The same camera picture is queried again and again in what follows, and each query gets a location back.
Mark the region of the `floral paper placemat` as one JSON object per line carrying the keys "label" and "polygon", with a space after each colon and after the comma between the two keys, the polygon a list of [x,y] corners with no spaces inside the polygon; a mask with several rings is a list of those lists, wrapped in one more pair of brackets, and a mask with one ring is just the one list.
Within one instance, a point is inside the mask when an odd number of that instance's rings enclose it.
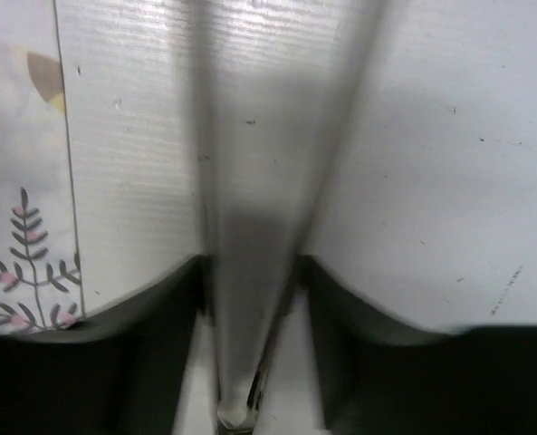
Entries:
{"label": "floral paper placemat", "polygon": [[84,314],[55,4],[0,1],[0,335]]}

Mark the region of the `clear right gripper left finger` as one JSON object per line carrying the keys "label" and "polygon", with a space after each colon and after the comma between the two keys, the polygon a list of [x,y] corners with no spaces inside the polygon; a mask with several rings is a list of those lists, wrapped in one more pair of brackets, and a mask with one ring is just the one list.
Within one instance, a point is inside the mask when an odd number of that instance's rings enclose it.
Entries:
{"label": "clear right gripper left finger", "polygon": [[200,235],[204,253],[204,301],[206,317],[212,325],[215,325],[215,273],[218,257],[216,102],[208,7],[207,1],[188,3],[188,30],[191,51],[192,120],[197,151]]}

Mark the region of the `clear right gripper right finger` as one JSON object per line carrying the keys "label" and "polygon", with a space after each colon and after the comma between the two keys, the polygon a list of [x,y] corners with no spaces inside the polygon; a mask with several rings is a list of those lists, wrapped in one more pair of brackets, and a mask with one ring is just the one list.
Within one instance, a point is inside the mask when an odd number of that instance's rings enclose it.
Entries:
{"label": "clear right gripper right finger", "polygon": [[346,13],[324,84],[298,85],[217,151],[217,424],[252,430],[386,11]]}

